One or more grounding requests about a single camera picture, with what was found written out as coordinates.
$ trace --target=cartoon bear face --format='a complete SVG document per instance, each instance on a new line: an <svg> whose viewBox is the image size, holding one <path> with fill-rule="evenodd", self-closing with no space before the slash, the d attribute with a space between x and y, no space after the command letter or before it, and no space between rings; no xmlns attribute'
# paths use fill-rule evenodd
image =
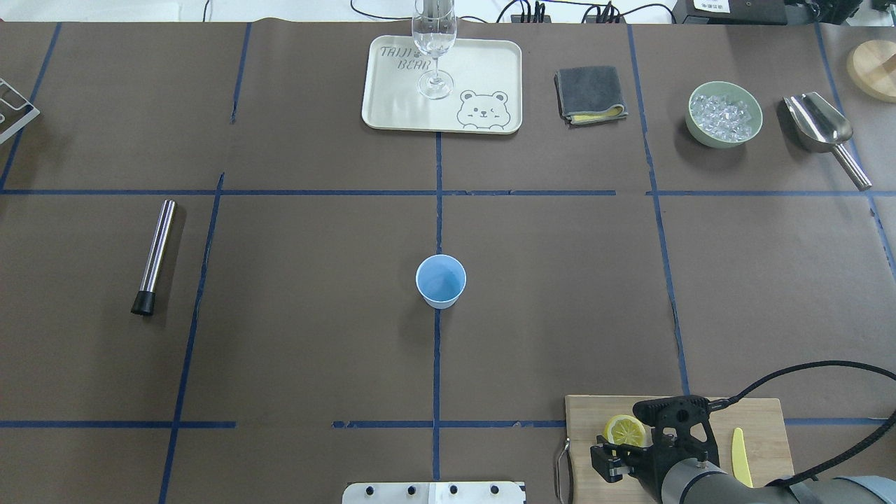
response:
<svg viewBox="0 0 896 504"><path fill-rule="evenodd" d="M504 129L510 123L507 111L507 94L496 91L492 94L476 94L474 91L461 93L461 110L457 120L464 129Z"/></svg>

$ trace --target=folded cloth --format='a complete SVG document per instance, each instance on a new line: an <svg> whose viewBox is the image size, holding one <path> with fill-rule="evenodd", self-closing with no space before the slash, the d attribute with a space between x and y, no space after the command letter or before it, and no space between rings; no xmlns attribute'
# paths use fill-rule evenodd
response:
<svg viewBox="0 0 896 504"><path fill-rule="evenodd" d="M628 115L615 66L564 68L554 75L560 114L574 125L588 125Z"/></svg>

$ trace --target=wine glass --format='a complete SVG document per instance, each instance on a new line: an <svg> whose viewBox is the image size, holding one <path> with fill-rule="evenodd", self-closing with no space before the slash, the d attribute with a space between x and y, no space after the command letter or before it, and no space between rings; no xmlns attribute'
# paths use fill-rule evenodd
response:
<svg viewBox="0 0 896 504"><path fill-rule="evenodd" d="M417 89L430 100L448 96L454 80L445 70L439 70L439 57L444 56L457 39L454 0L414 0L410 31L420 52L435 62L435 69L420 75Z"/></svg>

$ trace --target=lemon slice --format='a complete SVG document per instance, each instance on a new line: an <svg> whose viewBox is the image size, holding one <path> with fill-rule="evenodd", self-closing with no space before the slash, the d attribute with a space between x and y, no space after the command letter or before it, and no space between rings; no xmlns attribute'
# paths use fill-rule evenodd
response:
<svg viewBox="0 0 896 504"><path fill-rule="evenodd" d="M644 424L632 415L618 414L607 422L604 427L604 438L614 445L645 446L647 432Z"/></svg>

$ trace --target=ice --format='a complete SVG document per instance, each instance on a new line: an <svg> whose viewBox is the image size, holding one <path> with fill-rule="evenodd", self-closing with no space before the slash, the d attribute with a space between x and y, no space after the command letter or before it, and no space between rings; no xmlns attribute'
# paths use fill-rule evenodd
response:
<svg viewBox="0 0 896 504"><path fill-rule="evenodd" d="M744 142L753 135L747 124L753 118L746 103L731 102L727 96L697 95L690 103L694 122L708 135L725 142Z"/></svg>

